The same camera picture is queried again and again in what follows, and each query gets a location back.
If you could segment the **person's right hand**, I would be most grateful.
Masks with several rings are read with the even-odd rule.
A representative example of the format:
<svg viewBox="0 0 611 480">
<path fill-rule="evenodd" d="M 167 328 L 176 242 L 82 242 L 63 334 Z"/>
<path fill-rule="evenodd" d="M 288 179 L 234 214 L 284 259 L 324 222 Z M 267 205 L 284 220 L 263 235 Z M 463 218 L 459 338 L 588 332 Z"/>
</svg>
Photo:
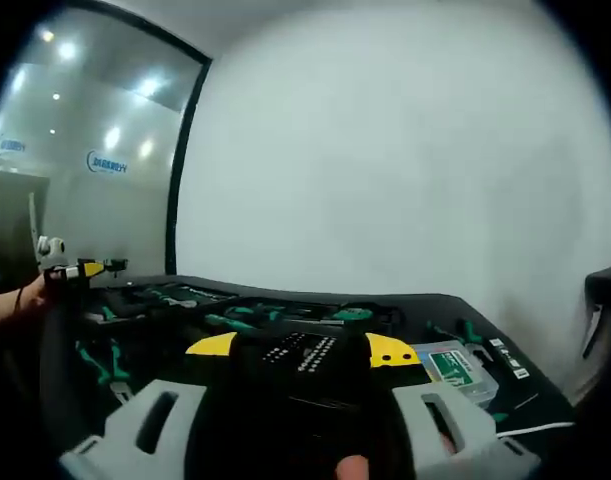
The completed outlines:
<svg viewBox="0 0 611 480">
<path fill-rule="evenodd" d="M 335 467 L 335 478 L 337 480 L 368 480 L 368 459 L 362 455 L 342 458 Z"/>
</svg>

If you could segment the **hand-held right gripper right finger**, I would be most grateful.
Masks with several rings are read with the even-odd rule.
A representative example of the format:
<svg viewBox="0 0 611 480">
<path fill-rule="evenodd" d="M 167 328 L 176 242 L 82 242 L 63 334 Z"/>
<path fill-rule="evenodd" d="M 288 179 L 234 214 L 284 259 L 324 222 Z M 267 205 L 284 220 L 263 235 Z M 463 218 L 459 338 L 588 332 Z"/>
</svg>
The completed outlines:
<svg viewBox="0 0 611 480">
<path fill-rule="evenodd" d="M 497 432 L 492 416 L 434 381 L 409 344 L 366 333 L 382 438 L 368 435 L 370 479 L 527 479 L 540 458 Z"/>
</svg>

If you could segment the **person's left hand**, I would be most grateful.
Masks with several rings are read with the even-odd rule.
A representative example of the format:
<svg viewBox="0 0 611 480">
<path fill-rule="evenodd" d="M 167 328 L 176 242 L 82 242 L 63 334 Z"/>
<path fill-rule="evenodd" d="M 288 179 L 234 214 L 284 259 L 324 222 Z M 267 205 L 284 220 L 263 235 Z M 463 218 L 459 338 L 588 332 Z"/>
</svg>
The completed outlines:
<svg viewBox="0 0 611 480">
<path fill-rule="evenodd" d="M 23 288 L 20 294 L 19 306 L 23 310 L 31 310 L 43 306 L 48 299 L 49 291 L 45 278 L 40 275 Z"/>
</svg>

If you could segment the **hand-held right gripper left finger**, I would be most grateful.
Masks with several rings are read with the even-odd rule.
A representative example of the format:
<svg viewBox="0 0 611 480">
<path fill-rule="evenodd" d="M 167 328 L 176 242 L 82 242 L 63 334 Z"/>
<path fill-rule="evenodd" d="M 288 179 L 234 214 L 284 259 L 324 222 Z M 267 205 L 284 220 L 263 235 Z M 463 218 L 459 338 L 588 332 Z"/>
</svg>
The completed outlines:
<svg viewBox="0 0 611 480">
<path fill-rule="evenodd" d="M 208 393 L 204 385 L 156 379 L 91 435 L 63 453 L 70 479 L 183 479 L 192 429 Z"/>
</svg>

